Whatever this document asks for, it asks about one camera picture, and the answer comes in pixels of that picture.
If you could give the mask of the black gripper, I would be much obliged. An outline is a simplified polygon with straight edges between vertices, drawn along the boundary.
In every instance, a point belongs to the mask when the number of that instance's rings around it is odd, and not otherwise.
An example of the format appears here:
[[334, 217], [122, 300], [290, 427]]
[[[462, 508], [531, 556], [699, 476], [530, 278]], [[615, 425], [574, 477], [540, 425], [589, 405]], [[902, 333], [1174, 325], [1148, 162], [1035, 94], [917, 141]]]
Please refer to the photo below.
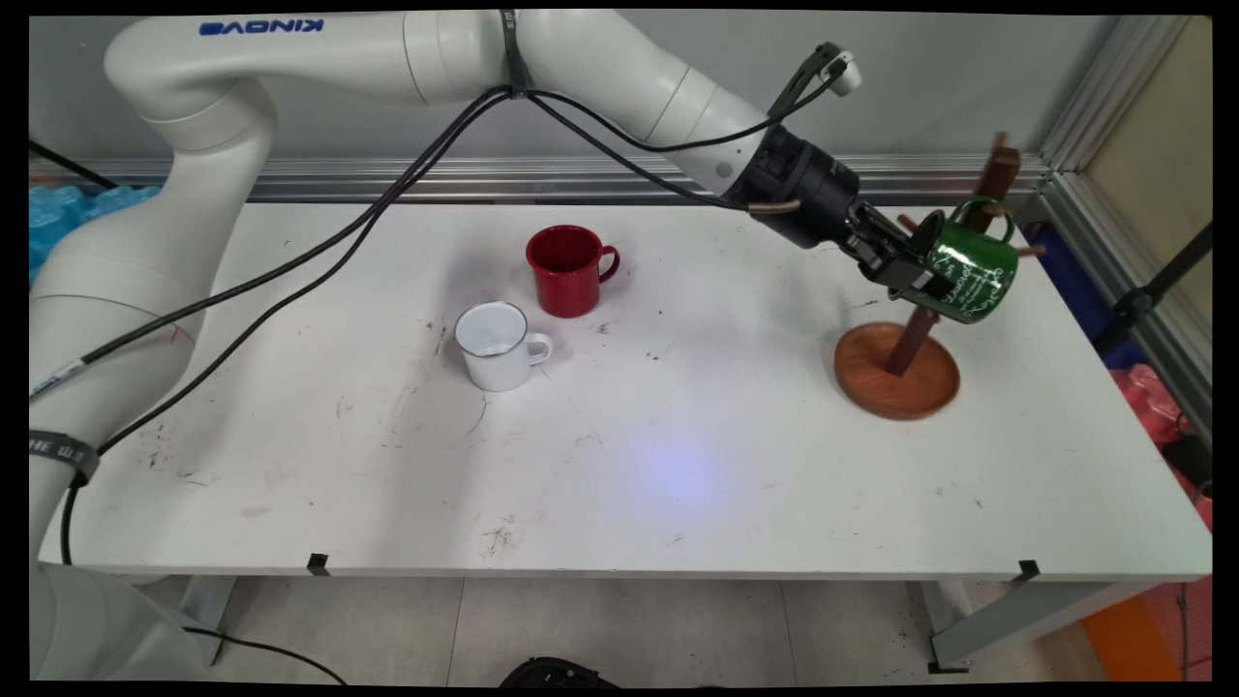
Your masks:
[[860, 180], [831, 154], [774, 125], [743, 170], [743, 204], [799, 204], [755, 213], [758, 222], [803, 250], [831, 241], [851, 253], [870, 284], [944, 297], [955, 281], [935, 272], [908, 232], [870, 202], [857, 202]]

